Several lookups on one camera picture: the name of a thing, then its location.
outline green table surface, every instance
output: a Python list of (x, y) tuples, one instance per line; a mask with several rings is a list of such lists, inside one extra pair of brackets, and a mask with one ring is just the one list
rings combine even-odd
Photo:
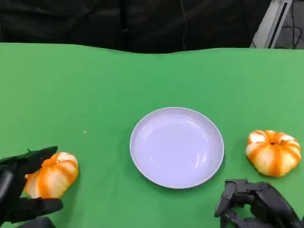
[[(62, 198), (64, 209), (50, 216), (59, 228), (217, 228), (215, 207), (232, 178), (272, 183), (302, 218), (303, 162), (283, 178), (267, 178), (245, 148), (255, 129), (284, 131), (304, 145), (303, 59), (297, 50), (147, 55), (1, 44), (0, 156), (58, 145), (77, 157), (80, 175)], [(225, 142), (220, 170), (193, 189), (148, 181), (129, 154), (136, 123), (168, 106), (203, 113)]]

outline orange and white pumpkin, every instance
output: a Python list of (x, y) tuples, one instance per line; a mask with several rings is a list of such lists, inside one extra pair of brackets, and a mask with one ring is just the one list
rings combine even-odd
[(76, 157), (66, 152), (55, 153), (42, 163), (40, 170), (26, 175), (28, 181), (24, 191), (31, 198), (59, 198), (75, 181), (77, 175)]
[(282, 177), (301, 159), (300, 144), (292, 136), (275, 131), (253, 131), (247, 140), (246, 155), (262, 174)]

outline black curtain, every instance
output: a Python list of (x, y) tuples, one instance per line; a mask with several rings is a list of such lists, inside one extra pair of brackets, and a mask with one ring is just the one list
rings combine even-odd
[(1, 0), (4, 42), (140, 53), (249, 47), (271, 0)]

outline white plate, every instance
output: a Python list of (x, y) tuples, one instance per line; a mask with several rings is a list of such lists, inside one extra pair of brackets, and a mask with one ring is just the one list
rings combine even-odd
[(224, 157), (224, 142), (204, 115), (170, 107), (148, 114), (136, 125), (130, 151), (146, 178), (164, 187), (184, 189), (215, 174)]

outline metal frame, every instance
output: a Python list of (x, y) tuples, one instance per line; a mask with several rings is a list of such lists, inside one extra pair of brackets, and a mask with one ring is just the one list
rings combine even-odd
[(292, 0), (273, 0), (257, 30), (251, 48), (274, 48)]

